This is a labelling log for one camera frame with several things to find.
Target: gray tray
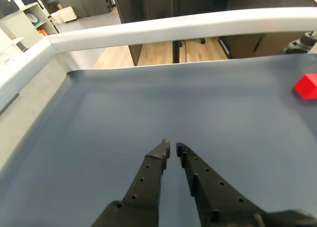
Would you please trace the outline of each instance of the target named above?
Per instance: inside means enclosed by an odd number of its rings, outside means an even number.
[[[176,142],[266,211],[317,214],[315,55],[69,73],[1,175],[1,227],[89,227],[164,138],[161,227],[200,226]]]

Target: shelf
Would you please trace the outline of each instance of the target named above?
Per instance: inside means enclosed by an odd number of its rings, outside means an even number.
[[[18,44],[20,41],[22,41],[24,38],[15,38],[15,39],[12,39],[11,41],[14,43],[14,44]]]
[[[46,21],[41,22],[41,23],[38,23],[37,25],[34,25],[34,27],[35,27],[35,28],[38,28],[38,27],[40,27],[41,25],[43,25],[43,24],[45,24],[45,23],[46,23]]]

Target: cable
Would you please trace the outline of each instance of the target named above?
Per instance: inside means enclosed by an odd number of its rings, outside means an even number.
[[[186,48],[186,41],[184,40],[185,45],[185,63],[187,62],[187,48]]]

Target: red block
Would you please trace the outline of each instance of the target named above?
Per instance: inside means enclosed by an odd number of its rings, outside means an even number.
[[[306,74],[294,86],[302,99],[317,99],[317,74]]]

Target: wooden floor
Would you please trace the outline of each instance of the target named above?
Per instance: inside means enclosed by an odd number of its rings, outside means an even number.
[[[227,57],[218,42],[218,38],[206,38],[201,44],[199,39],[183,41],[179,62],[199,62],[226,60]],[[172,42],[144,44],[138,66],[172,63]],[[127,45],[109,47],[97,60],[94,69],[114,69],[133,67],[133,61]]]

